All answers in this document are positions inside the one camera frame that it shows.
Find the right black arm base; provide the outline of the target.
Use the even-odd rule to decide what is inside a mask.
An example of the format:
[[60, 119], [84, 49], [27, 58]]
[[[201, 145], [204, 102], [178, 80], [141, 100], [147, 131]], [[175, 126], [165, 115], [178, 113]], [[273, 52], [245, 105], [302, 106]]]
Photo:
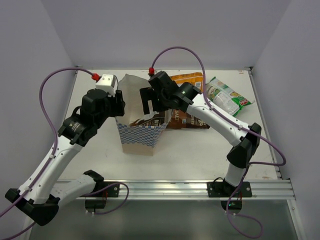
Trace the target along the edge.
[[221, 177], [216, 178], [213, 181], [209, 181], [206, 183], [206, 189], [209, 198], [226, 198], [226, 200], [221, 200], [221, 207], [226, 211], [227, 207], [231, 213], [239, 213], [243, 207], [243, 198], [251, 198], [253, 196], [251, 185], [248, 181], [244, 181], [239, 190], [232, 197], [234, 200], [228, 199], [231, 194], [234, 192], [236, 187], [230, 185]]

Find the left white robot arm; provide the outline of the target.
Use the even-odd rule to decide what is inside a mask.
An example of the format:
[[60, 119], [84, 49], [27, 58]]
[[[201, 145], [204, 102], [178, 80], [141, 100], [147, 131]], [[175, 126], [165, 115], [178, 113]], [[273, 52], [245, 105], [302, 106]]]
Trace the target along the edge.
[[45, 226], [65, 204], [81, 196], [101, 195], [104, 178], [93, 170], [85, 171], [69, 182], [65, 189], [55, 188], [54, 185], [106, 119], [124, 114], [125, 101], [121, 90], [110, 95], [101, 89], [90, 89], [82, 97], [81, 105], [64, 120], [55, 143], [35, 172], [19, 188], [10, 188], [5, 198], [36, 224]]

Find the green Chuba snack bag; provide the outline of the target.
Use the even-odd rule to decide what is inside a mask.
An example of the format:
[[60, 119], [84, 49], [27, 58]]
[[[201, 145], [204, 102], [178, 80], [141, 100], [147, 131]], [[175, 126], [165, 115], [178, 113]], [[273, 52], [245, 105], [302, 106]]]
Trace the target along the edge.
[[205, 85], [205, 90], [207, 97], [215, 105], [233, 117], [244, 107], [253, 104], [216, 77], [212, 78], [210, 82]]

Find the blue checkered paper bag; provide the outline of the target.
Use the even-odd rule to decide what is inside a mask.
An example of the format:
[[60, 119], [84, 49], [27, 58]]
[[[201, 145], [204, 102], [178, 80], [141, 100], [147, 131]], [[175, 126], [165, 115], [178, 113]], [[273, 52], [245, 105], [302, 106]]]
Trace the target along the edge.
[[172, 110], [166, 110], [167, 125], [161, 126], [129, 126], [135, 120], [142, 118], [143, 105], [140, 89], [149, 87], [150, 84], [144, 78], [126, 74], [119, 82], [118, 89], [122, 91], [125, 102], [124, 116], [115, 118], [122, 151], [126, 154], [153, 156], [154, 148], [161, 134], [165, 131], [172, 117]]

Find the brown chocolate snack bag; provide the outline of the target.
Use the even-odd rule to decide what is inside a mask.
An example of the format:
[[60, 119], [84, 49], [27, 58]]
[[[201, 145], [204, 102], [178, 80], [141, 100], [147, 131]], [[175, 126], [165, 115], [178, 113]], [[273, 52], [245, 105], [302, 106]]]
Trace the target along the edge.
[[189, 113], [183, 112], [178, 109], [172, 111], [170, 122], [168, 123], [167, 129], [209, 129], [210, 126], [199, 118], [190, 115]]

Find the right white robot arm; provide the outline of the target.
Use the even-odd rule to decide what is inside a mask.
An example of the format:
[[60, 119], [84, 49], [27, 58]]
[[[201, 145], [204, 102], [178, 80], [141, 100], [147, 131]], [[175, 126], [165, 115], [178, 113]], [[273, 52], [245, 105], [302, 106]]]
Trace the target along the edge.
[[231, 144], [222, 189], [227, 196], [235, 196], [241, 190], [241, 180], [260, 145], [261, 126], [238, 120], [211, 103], [193, 84], [177, 85], [164, 71], [154, 74], [148, 83], [148, 87], [139, 90], [144, 114], [180, 110], [205, 122]]

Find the orange chips bag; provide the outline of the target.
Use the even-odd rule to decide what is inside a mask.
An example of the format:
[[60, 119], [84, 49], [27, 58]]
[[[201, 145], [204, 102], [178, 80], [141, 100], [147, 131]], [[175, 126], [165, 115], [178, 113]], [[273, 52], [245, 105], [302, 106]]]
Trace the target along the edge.
[[193, 72], [186, 74], [173, 75], [170, 77], [179, 87], [183, 83], [193, 84], [195, 87], [203, 91], [203, 74], [201, 72]]

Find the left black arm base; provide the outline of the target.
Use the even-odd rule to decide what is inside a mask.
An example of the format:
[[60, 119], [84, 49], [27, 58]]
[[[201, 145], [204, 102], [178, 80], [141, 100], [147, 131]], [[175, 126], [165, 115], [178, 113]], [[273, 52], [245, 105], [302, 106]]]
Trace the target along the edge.
[[96, 212], [102, 210], [107, 205], [108, 198], [117, 198], [119, 195], [120, 185], [114, 181], [97, 182], [93, 191], [88, 194], [88, 198], [84, 202], [85, 209], [88, 212]]

